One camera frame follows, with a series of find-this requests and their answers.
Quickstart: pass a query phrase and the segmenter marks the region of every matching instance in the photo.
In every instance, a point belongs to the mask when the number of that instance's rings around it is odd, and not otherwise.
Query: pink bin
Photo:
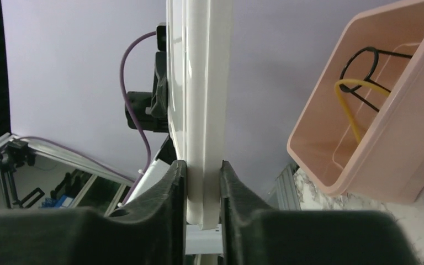
[[[392,89],[388,97],[362,87],[373,111],[344,93],[362,140],[357,144],[334,92],[346,62],[358,50],[413,55],[380,56],[372,75]],[[363,79],[373,55],[360,55],[346,78]],[[346,26],[293,132],[287,150],[328,195],[356,193],[411,203],[424,187],[424,0],[400,1],[358,14]]]

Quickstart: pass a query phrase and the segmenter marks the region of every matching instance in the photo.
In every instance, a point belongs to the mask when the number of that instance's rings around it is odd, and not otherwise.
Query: marble countertop
[[[298,201],[302,210],[379,210],[391,215],[404,230],[416,252],[419,264],[424,264],[424,189],[412,205],[382,203],[352,195],[328,197],[299,169],[295,175]]]

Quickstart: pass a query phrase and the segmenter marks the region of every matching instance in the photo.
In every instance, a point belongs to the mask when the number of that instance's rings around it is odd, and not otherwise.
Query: purple cable
[[[140,180],[142,179],[143,175],[145,174],[145,172],[149,168],[150,159],[151,159],[151,151],[150,151],[149,141],[147,140],[147,137],[145,137],[144,130],[142,129],[142,126],[140,125],[139,120],[137,119],[136,115],[134,114],[133,109],[131,108],[131,103],[129,101],[128,93],[126,92],[126,85],[124,84],[124,66],[126,65],[126,60],[128,58],[128,55],[129,55],[129,53],[131,53],[133,48],[137,44],[139,44],[141,41],[143,41],[143,40],[145,40],[149,37],[152,37],[152,36],[155,36],[155,31],[147,33],[143,36],[140,36],[137,40],[135,40],[133,43],[131,43],[131,45],[129,45],[129,47],[124,52],[123,58],[121,59],[121,66],[119,67],[119,83],[121,85],[121,93],[123,94],[124,104],[126,105],[126,109],[128,109],[129,116],[131,116],[132,121],[136,125],[136,128],[139,131],[139,134],[140,134],[140,136],[142,137],[142,140],[145,143],[145,149],[147,150],[147,163],[145,164],[144,170],[141,173],[141,175],[139,176],[139,178],[137,178],[136,181],[134,182],[134,184],[131,186],[126,197],[124,197],[123,205],[126,204],[126,202],[128,201],[128,198],[132,195],[132,193],[134,192],[134,189],[137,187],[137,185],[140,182]]]
[[[18,140],[23,140],[23,139],[34,139],[34,140],[39,140],[39,141],[43,141],[43,142],[48,142],[48,143],[50,143],[50,144],[52,144],[52,145],[55,145],[55,146],[57,146],[57,147],[59,147],[59,148],[65,149],[65,150],[67,150],[67,151],[69,151],[69,152],[72,152],[72,153],[75,153],[76,155],[79,155],[79,156],[81,156],[81,157],[83,157],[83,158],[85,158],[85,159],[88,159],[88,160],[92,161],[93,163],[95,163],[95,164],[97,164],[97,165],[99,165],[99,166],[103,167],[103,168],[104,168],[104,169],[106,169],[107,171],[109,171],[109,172],[111,172],[111,173],[113,173],[113,174],[116,174],[116,175],[120,176],[121,178],[126,179],[126,180],[127,180],[127,181],[129,181],[129,182],[132,182],[132,181],[133,181],[133,178],[130,178],[130,177],[128,177],[128,176],[126,176],[126,175],[124,175],[124,174],[121,174],[121,173],[119,173],[119,172],[117,172],[117,171],[114,171],[114,170],[112,170],[111,168],[109,168],[109,167],[107,167],[107,166],[105,166],[105,165],[101,164],[100,162],[96,161],[95,159],[93,159],[93,158],[91,158],[91,157],[89,157],[89,156],[86,156],[86,155],[84,155],[83,153],[81,153],[81,152],[79,152],[79,151],[77,151],[77,150],[74,150],[74,149],[72,149],[72,148],[70,148],[70,147],[67,147],[67,146],[65,146],[65,145],[58,144],[58,143],[56,143],[56,142],[54,142],[54,141],[51,141],[51,140],[48,140],[48,139],[45,139],[45,138],[42,138],[42,137],[37,137],[37,136],[25,136],[25,137],[20,137],[20,138],[18,138]]]

